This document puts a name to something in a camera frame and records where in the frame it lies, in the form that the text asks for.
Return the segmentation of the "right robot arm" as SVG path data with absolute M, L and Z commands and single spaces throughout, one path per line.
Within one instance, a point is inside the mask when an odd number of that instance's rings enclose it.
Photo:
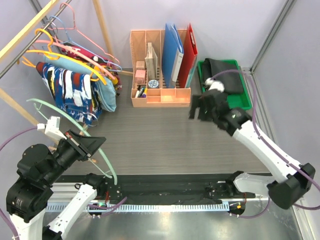
M 225 186 L 226 194 L 237 198 L 245 192 L 268 196 L 287 210 L 314 185 L 315 168 L 301 164 L 272 142 L 242 108 L 230 108 L 227 94 L 216 89 L 191 97 L 189 118 L 212 122 L 249 149 L 270 172 L 270 176 L 238 171 Z

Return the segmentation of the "black trousers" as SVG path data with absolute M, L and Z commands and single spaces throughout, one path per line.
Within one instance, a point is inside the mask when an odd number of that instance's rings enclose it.
M 229 95 L 242 94 L 244 87 L 242 83 L 242 75 L 238 71 L 238 62 L 234 59 L 231 60 L 216 60 L 206 58 L 201 67 L 201 81 L 203 85 L 205 80 L 212 77 L 215 81 L 220 81 L 224 86 L 224 92 Z

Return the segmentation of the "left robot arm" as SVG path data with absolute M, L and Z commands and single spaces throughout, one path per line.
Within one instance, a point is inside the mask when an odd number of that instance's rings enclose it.
M 17 164 L 19 178 L 6 195 L 6 211 L 0 216 L 14 240 L 64 240 L 92 200 L 106 195 L 106 178 L 89 173 L 76 195 L 55 220 L 43 226 L 53 184 L 75 162 L 85 162 L 106 141 L 105 137 L 82 136 L 72 130 L 63 133 L 56 151 L 42 144 L 28 147 Z

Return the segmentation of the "colourful patterned trousers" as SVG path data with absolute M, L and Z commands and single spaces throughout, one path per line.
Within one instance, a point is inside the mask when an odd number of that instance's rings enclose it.
M 56 67 L 47 62 L 38 62 L 36 70 L 59 109 L 88 126 L 98 121 L 102 113 L 98 87 L 88 74 Z

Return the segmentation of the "mint green hanger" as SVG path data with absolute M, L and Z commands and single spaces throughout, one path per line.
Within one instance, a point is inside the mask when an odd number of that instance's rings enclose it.
M 76 120 L 74 120 L 70 115 L 68 115 L 66 112 L 64 112 L 63 110 L 61 110 L 60 108 L 56 107 L 55 105 L 52 105 L 51 103 L 48 103 L 44 100 L 38 99 L 38 98 L 30 98 L 26 100 L 27 102 L 34 102 L 34 103 L 39 103 L 40 105 L 45 105 L 46 107 L 56 111 L 57 113 L 59 113 L 60 115 L 62 115 L 63 117 L 65 117 L 66 119 L 68 119 L 74 126 L 76 126 L 81 132 L 84 133 L 84 135 L 86 137 L 90 137 L 91 135 L 87 132 L 87 130 L 85 129 L 84 126 L 81 126 Z M 109 171 L 111 172 L 111 175 L 108 175 L 106 172 L 104 172 L 96 163 L 94 163 L 93 161 L 91 161 L 91 163 L 103 174 L 105 175 L 107 178 L 109 179 L 113 179 L 113 183 L 115 185 L 118 184 L 118 176 L 111 164 L 111 162 L 109 161 L 107 155 L 105 154 L 105 152 L 102 150 L 102 148 L 100 147 L 98 149 L 98 153 L 100 154 L 100 156 L 102 157 L 102 159 L 104 160 L 104 162 L 106 163 L 106 165 L 109 168 Z

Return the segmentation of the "yellow hanger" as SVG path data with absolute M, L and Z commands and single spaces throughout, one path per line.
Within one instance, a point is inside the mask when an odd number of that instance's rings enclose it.
M 43 61 L 54 65 L 55 67 L 74 71 L 80 74 L 90 75 L 92 82 L 101 82 L 103 85 L 108 85 L 107 79 L 94 67 L 91 67 L 80 60 L 73 59 L 63 54 L 49 52 L 45 50 L 27 50 L 26 53 L 43 54 Z

